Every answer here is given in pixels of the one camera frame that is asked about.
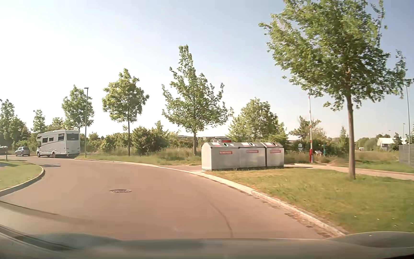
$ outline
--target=gray recycling bin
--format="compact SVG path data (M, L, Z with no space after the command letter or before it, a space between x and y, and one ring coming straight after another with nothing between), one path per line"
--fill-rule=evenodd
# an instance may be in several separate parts
M284 166L284 147L278 142L262 142L266 148L266 166Z
M239 146L239 167L265 167L266 154L263 144L258 142L253 143L235 143Z
M236 144L204 143L201 149L202 169L211 171L239 168L239 147Z

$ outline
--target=window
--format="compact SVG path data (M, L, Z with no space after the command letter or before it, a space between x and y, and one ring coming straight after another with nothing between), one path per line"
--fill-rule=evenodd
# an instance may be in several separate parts
M67 133L66 140L79 140L79 134L78 133Z

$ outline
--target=lamp post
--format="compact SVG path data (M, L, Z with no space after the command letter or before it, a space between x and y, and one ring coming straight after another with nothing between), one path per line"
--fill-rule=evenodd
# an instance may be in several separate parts
M309 162L312 163L312 115L311 115L311 96L309 98L309 139L311 141L311 147L309 149Z
M86 94L86 116L85 116L85 120L86 120L86 129L84 131L84 158L87 158L87 102L89 101L89 87L84 87L84 89L87 89L87 94Z
M407 110L408 110L408 164L410 164L410 153L411 153L411 128L410 128L410 102L408 97L408 86L405 87L407 91Z

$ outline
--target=red and white pole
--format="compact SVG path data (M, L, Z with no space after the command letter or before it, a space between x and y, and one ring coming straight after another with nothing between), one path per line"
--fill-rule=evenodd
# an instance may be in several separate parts
M309 139L311 141L311 148L309 149L309 162L312 163L312 115L311 115L311 96L309 98Z

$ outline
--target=motorhome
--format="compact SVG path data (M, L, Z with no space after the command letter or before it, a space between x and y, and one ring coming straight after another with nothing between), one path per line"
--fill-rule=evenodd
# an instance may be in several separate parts
M53 130L39 133L36 137L38 142L38 157L75 157L81 151L78 130Z

